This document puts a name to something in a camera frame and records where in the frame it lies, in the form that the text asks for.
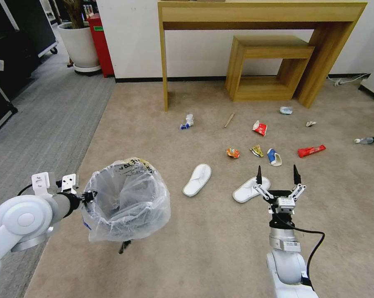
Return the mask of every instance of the white planter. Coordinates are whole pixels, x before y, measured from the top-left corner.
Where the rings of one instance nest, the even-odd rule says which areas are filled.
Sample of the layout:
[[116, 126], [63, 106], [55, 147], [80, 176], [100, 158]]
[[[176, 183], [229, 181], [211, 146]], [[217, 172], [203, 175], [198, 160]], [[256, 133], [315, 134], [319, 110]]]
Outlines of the white planter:
[[76, 71], [93, 72], [101, 69], [89, 27], [72, 29], [71, 23], [63, 23], [58, 26], [58, 30]]

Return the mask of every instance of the wooden console table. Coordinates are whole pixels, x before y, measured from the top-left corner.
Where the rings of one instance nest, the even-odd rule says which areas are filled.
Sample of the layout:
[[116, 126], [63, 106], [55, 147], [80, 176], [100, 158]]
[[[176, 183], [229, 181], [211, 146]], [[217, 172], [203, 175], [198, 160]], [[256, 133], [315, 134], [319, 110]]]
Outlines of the wooden console table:
[[165, 111], [166, 30], [314, 29], [309, 45], [315, 50], [294, 93], [309, 108], [366, 4], [359, 0], [159, 1]]

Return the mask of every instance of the shelf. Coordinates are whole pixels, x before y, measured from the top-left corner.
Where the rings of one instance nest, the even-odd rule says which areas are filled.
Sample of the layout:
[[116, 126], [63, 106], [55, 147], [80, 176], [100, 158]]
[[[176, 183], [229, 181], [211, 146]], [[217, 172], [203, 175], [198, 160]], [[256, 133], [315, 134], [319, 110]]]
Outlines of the shelf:
[[293, 91], [276, 76], [241, 77], [235, 101], [290, 100]]

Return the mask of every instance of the potted plant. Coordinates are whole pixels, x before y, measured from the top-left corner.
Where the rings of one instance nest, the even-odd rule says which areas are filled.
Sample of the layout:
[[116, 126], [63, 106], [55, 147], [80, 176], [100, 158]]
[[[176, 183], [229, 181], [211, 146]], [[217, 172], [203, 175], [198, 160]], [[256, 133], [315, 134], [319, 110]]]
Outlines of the potted plant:
[[76, 72], [101, 69], [89, 24], [82, 19], [82, 0], [63, 0], [71, 22], [58, 26], [61, 38]]

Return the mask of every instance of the red snack package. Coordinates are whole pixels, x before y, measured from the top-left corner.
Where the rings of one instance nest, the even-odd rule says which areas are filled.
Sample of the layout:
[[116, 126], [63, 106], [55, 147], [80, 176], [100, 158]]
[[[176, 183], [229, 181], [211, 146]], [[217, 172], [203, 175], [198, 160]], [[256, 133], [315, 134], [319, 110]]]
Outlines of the red snack package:
[[258, 132], [259, 134], [265, 136], [265, 133], [267, 132], [267, 125], [264, 123], [260, 123], [259, 120], [256, 121], [256, 123], [253, 125], [253, 129], [255, 132]]
[[297, 150], [297, 153], [298, 153], [300, 158], [303, 158], [307, 155], [311, 155], [311, 154], [323, 151], [325, 149], [326, 149], [326, 147], [324, 145], [321, 145], [321, 146], [316, 147], [316, 148], [315, 147], [300, 148], [299, 150]]

